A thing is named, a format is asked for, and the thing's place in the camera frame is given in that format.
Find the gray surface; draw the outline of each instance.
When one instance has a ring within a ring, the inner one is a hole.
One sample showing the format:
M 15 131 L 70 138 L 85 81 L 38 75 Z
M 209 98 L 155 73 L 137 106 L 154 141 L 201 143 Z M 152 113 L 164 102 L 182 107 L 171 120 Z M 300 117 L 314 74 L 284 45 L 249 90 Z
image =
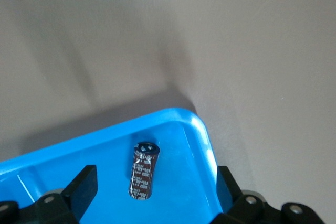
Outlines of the gray surface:
M 242 188 L 333 223 L 335 41 L 336 0 L 0 0 L 0 159 L 195 108 Z

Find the black bracket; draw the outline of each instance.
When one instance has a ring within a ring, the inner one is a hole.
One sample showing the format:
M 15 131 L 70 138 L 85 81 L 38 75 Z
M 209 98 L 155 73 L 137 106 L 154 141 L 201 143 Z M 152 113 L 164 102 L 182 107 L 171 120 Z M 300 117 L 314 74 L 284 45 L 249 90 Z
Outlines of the black bracket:
M 211 224 L 324 224 L 311 208 L 303 204 L 286 203 L 280 211 L 254 195 L 244 195 L 228 167 L 219 166 L 217 195 L 222 206 L 228 200 L 221 196 L 225 186 L 232 196 L 233 206 L 226 214 L 219 214 Z
M 97 167 L 87 165 L 60 194 L 44 195 L 22 209 L 15 201 L 0 202 L 0 223 L 78 224 L 97 191 Z

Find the silver bolt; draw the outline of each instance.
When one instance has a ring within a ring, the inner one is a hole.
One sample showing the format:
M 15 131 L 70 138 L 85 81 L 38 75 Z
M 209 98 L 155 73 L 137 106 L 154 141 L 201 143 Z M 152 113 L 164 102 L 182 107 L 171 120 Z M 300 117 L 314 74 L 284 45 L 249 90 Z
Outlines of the silver bolt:
M 0 206 L 0 212 L 5 211 L 5 210 L 7 210 L 8 208 L 9 208 L 9 205 L 7 205 L 7 204 L 2 205 L 2 206 Z
M 255 203 L 257 203 L 256 198 L 255 198 L 255 197 L 252 197 L 252 196 L 248 196 L 248 197 L 246 197 L 246 201 L 247 201 L 247 203 L 249 203 L 249 204 L 255 204 Z
M 291 205 L 290 207 L 290 210 L 292 210 L 292 212 L 296 213 L 296 214 L 301 214 L 303 213 L 303 210 L 301 207 L 297 206 L 297 205 Z
M 50 197 L 44 199 L 44 203 L 46 203 L 46 204 L 47 204 L 47 203 L 50 203 L 50 202 L 52 202 L 54 199 L 55 199 L 55 198 L 54 198 L 53 196 L 50 196 Z

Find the screw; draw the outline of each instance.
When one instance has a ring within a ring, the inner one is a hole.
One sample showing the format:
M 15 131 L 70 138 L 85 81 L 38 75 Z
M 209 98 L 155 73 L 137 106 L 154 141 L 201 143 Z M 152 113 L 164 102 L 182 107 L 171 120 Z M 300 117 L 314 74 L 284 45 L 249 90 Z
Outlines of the screw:
M 301 214 L 303 213 L 303 210 L 301 207 L 297 206 L 297 205 L 291 205 L 290 207 L 290 210 L 292 210 L 292 212 L 296 213 L 296 214 Z
M 47 204 L 47 203 L 50 203 L 50 202 L 52 202 L 54 199 L 55 199 L 55 198 L 54 198 L 53 196 L 50 196 L 50 197 L 44 199 L 44 203 L 46 203 L 46 204 Z
M 5 210 L 7 210 L 8 208 L 9 208 L 9 205 L 7 205 L 7 204 L 2 205 L 2 206 L 0 206 L 0 212 L 5 211 Z
M 255 197 L 252 197 L 252 196 L 248 196 L 246 197 L 246 201 L 249 203 L 249 204 L 255 204 L 257 203 L 257 200 Z

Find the blue tray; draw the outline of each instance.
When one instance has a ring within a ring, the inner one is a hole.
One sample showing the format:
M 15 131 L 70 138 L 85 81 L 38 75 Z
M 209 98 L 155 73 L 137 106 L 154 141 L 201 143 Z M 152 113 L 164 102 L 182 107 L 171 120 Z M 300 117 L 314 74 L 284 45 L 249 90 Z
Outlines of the blue tray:
M 150 141 L 161 149 L 153 194 L 128 194 L 134 145 Z M 217 164 L 206 127 L 183 109 L 166 109 L 0 163 L 0 201 L 19 207 L 64 188 L 84 168 L 98 171 L 98 193 L 85 223 L 210 223 L 226 209 L 216 195 Z

